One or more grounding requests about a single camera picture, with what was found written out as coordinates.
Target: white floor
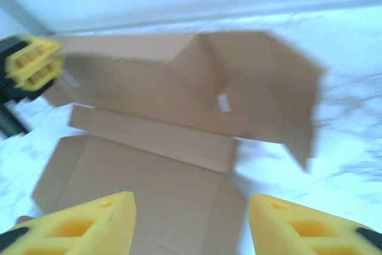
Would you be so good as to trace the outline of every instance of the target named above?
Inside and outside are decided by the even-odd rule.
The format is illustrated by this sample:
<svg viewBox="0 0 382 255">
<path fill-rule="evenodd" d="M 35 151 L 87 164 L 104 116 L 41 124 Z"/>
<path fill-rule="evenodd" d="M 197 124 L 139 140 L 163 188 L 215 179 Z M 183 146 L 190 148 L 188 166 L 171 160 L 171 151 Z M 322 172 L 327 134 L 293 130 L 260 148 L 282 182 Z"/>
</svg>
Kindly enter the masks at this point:
<svg viewBox="0 0 382 255">
<path fill-rule="evenodd" d="M 315 124 L 319 130 L 311 173 L 282 145 L 243 140 L 236 170 L 245 193 L 264 192 L 366 224 L 382 232 L 382 8 L 200 21 L 124 32 L 267 29 L 328 68 Z M 21 215 L 38 216 L 30 194 L 62 136 L 70 106 L 44 99 L 14 107 L 33 126 L 24 137 L 0 141 L 0 232 Z M 241 254 L 253 254 L 245 228 Z"/>
</svg>

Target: cardboard box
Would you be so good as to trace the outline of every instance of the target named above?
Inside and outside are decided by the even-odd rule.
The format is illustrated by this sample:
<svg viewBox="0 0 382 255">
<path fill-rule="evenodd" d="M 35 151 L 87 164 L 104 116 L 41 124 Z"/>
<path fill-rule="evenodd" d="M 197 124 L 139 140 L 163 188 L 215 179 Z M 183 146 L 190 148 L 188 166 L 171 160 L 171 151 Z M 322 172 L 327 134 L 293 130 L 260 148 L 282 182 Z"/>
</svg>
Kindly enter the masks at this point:
<svg viewBox="0 0 382 255">
<path fill-rule="evenodd" d="M 61 139 L 33 198 L 50 213 L 120 191 L 137 206 L 131 255 L 236 254 L 247 204 L 224 173 L 99 137 Z"/>
<path fill-rule="evenodd" d="M 322 69 L 265 32 L 53 36 L 70 102 L 231 137 L 284 143 L 302 167 Z"/>
<path fill-rule="evenodd" d="M 74 106 L 70 125 L 91 134 L 220 173 L 232 173 L 232 137 L 101 109 Z"/>
<path fill-rule="evenodd" d="M 246 200 L 227 177 L 233 137 L 284 143 L 306 166 L 322 69 L 264 32 L 55 36 L 77 102 L 33 198 L 50 213 L 133 191 L 131 254 L 236 254 Z"/>
</svg>

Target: brown cardboard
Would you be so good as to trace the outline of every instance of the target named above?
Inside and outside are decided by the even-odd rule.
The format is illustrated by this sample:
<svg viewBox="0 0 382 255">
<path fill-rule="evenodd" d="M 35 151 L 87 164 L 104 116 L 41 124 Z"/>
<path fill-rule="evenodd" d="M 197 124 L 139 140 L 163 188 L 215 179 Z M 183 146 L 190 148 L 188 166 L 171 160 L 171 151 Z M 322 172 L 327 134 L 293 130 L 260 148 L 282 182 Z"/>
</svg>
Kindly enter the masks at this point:
<svg viewBox="0 0 382 255">
<path fill-rule="evenodd" d="M 50 213 L 120 191 L 137 206 L 131 255 L 236 254 L 246 200 L 228 177 L 95 136 L 61 139 L 33 198 Z"/>
<path fill-rule="evenodd" d="M 53 85 L 47 89 L 44 93 L 44 97 L 55 107 L 73 103 L 73 99 L 62 89 L 60 84 Z"/>
<path fill-rule="evenodd" d="M 74 106 L 70 125 L 91 134 L 221 173 L 231 173 L 237 140 L 164 122 Z"/>
<path fill-rule="evenodd" d="M 268 33 L 55 40 L 65 44 L 67 55 L 57 94 L 130 116 L 284 143 L 306 167 L 322 69 Z M 229 112 L 219 106 L 222 94 Z M 47 96 L 51 99 L 54 93 Z"/>
</svg>

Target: yellow foam pad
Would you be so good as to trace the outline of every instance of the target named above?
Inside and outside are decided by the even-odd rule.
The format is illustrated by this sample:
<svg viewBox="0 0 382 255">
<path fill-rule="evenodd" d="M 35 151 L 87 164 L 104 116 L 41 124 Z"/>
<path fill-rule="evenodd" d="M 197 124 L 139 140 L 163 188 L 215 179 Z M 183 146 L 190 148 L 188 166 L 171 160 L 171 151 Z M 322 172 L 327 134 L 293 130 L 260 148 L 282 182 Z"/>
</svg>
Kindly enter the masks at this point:
<svg viewBox="0 0 382 255">
<path fill-rule="evenodd" d="M 356 232 L 359 223 L 272 196 L 249 204 L 256 255 L 382 255 Z"/>
<path fill-rule="evenodd" d="M 60 76 L 63 56 L 53 56 L 62 49 L 62 45 L 43 38 L 18 36 L 28 46 L 5 59 L 5 71 L 12 78 L 16 88 L 36 91 Z"/>
<path fill-rule="evenodd" d="M 1 255 L 126 255 L 135 227 L 132 192 L 121 192 L 16 225 L 30 230 Z"/>
</svg>

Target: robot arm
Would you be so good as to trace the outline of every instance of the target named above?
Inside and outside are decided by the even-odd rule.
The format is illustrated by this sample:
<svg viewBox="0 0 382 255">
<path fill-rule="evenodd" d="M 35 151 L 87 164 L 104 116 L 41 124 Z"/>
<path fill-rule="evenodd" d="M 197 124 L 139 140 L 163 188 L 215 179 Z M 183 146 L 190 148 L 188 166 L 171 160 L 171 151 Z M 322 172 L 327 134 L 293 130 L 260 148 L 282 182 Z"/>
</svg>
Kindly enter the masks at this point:
<svg viewBox="0 0 382 255">
<path fill-rule="evenodd" d="M 9 101 L 35 100 L 59 77 L 62 57 L 52 57 L 58 43 L 12 36 L 0 41 L 0 131 L 6 137 L 29 130 L 5 106 Z"/>
</svg>

